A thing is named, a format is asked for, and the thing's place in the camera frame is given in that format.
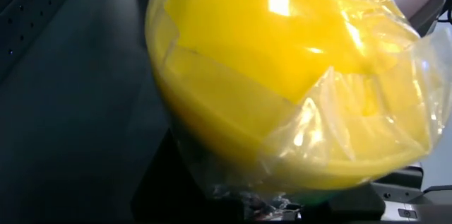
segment yellow sphere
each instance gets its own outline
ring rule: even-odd
[[[146,38],[173,113],[265,190],[351,187],[431,148],[391,0],[151,0]]]

